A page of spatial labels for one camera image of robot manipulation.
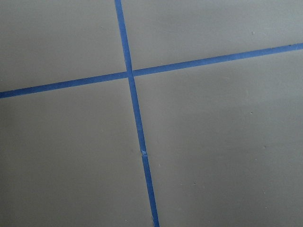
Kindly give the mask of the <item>long blue tape strip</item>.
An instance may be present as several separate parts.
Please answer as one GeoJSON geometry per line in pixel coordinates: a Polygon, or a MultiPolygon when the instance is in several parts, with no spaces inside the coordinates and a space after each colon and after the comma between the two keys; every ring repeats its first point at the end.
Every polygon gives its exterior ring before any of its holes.
{"type": "Polygon", "coordinates": [[[127,76],[128,76],[128,83],[129,83],[129,88],[130,88],[130,95],[131,95],[131,100],[132,100],[134,119],[135,119],[137,136],[138,136],[138,141],[139,141],[139,148],[140,148],[140,153],[142,155],[143,169],[144,169],[145,181],[146,181],[149,203],[150,203],[150,208],[151,208],[152,221],[153,221],[153,225],[155,227],[159,227],[160,222],[159,222],[157,205],[156,205],[156,200],[155,200],[155,195],[154,195],[152,176],[151,176],[151,170],[150,170],[150,165],[149,165],[149,158],[148,158],[148,153],[147,153],[146,144],[145,144],[143,123],[142,123],[142,118],[141,118],[141,113],[140,113],[140,107],[139,107],[138,95],[137,95],[136,84],[135,84],[135,79],[134,79],[134,73],[133,73],[133,69],[132,69],[132,60],[131,60],[129,42],[128,42],[128,37],[127,37],[127,29],[126,29],[126,25],[125,25],[123,6],[122,6],[122,2],[120,0],[115,1],[115,8],[116,8],[117,20],[118,20],[118,25],[119,25],[121,43],[122,43],[122,48],[123,48],[125,67],[126,67],[126,72],[127,72],[127,76]]]}

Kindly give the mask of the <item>crossing blue tape strip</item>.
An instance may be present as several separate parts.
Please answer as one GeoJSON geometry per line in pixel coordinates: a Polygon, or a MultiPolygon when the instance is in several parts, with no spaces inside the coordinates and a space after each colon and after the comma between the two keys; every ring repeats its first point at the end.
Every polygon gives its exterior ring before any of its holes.
{"type": "MultiPolygon", "coordinates": [[[[174,64],[149,67],[149,68],[144,68],[144,69],[138,69],[138,70],[133,71],[133,75],[135,77],[138,77],[138,76],[166,72],[166,71],[173,71],[173,70],[180,70],[180,69],[186,69],[186,68],[192,68],[192,67],[198,67],[198,66],[205,66],[205,65],[216,64],[216,63],[221,63],[221,62],[226,62],[226,61],[235,61],[235,60],[240,60],[240,59],[264,56],[264,55],[272,55],[272,54],[278,54],[278,53],[283,53],[283,52],[298,51],[298,50],[302,50],[302,49],[303,49],[302,43],[290,44],[290,45],[273,47],[273,48],[253,50],[253,51],[241,52],[241,53],[233,53],[233,54],[222,55],[222,56],[217,56],[217,57],[211,57],[211,58],[205,58],[205,59],[199,59],[199,60],[193,60],[193,61],[185,61],[185,62],[179,62],[179,63],[174,63],[174,64]]],[[[64,82],[14,89],[14,90],[10,90],[10,91],[3,91],[0,93],[0,97],[1,97],[1,99],[4,99],[4,98],[9,98],[9,97],[34,94],[34,93],[58,90],[58,89],[63,89],[63,88],[78,87],[78,86],[84,86],[84,85],[89,85],[89,84],[94,84],[94,83],[124,79],[127,77],[128,77],[128,74],[126,71],[118,72],[118,73],[94,76],[94,77],[83,78],[83,79],[68,80],[68,81],[64,81],[64,82]]]]}

